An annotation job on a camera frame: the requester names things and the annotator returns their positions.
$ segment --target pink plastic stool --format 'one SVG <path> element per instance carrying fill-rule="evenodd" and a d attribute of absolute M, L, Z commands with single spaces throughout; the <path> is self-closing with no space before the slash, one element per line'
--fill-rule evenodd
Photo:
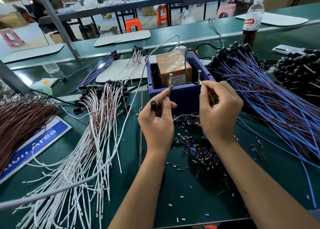
<path fill-rule="evenodd" d="M 25 42 L 11 28 L 0 30 L 0 34 L 3 37 L 3 39 L 7 42 L 9 47 L 14 47 L 16 45 L 22 46 L 25 44 Z M 11 40 L 8 34 L 10 34 L 14 38 L 14 40 Z"/>
<path fill-rule="evenodd" d="M 219 7 L 216 19 L 235 16 L 237 4 L 225 4 Z"/>

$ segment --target blue plastic box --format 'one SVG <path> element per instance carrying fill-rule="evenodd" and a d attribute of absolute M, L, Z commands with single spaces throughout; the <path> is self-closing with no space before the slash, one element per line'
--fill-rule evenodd
<path fill-rule="evenodd" d="M 209 71 L 203 66 L 198 57 L 194 52 L 187 51 L 187 61 L 192 67 L 192 79 L 194 82 L 198 79 L 198 70 L 202 72 L 200 74 L 201 81 L 215 81 Z M 155 89 L 155 83 L 153 80 L 153 75 L 159 75 L 159 69 L 157 63 L 150 64 L 149 61 L 146 64 L 147 75 L 148 75 L 148 93 L 152 98 L 160 92 L 164 91 L 166 88 Z M 178 106 L 172 110 L 172 114 L 189 114 L 199 111 L 199 95 L 200 95 L 201 85 L 197 83 L 174 86 L 170 92 L 170 100 L 175 102 Z"/>

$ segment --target label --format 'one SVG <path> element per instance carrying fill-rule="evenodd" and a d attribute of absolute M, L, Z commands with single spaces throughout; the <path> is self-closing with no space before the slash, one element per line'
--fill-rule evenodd
<path fill-rule="evenodd" d="M 263 14 L 247 14 L 243 25 L 243 30 L 255 31 L 260 28 Z"/>
<path fill-rule="evenodd" d="M 176 75 L 171 77 L 171 85 L 172 86 L 180 86 L 180 85 L 185 85 L 186 84 L 186 75 L 181 74 L 181 75 Z"/>
<path fill-rule="evenodd" d="M 0 184 L 25 166 L 26 163 L 30 162 L 33 157 L 38 156 L 52 145 L 70 129 L 70 125 L 56 116 L 45 128 L 36 132 L 16 151 L 0 176 Z"/>

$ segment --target orange box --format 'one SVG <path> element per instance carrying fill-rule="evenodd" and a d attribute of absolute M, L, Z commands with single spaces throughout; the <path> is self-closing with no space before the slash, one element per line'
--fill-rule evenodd
<path fill-rule="evenodd" d="M 174 86 L 185 85 L 187 82 L 192 81 L 192 67 L 186 61 L 188 75 L 184 67 L 184 56 L 180 51 L 158 54 L 156 55 L 156 58 L 161 75 L 162 88 L 170 86 L 170 73 L 173 74 L 171 77 L 171 84 Z"/>

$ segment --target right hand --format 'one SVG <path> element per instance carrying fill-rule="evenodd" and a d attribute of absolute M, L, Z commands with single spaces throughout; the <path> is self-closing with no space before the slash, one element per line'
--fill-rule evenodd
<path fill-rule="evenodd" d="M 213 146 L 233 142 L 233 129 L 243 100 L 226 81 L 201 83 L 200 123 L 204 133 Z M 209 89 L 219 98 L 219 102 L 213 106 L 210 105 Z"/>

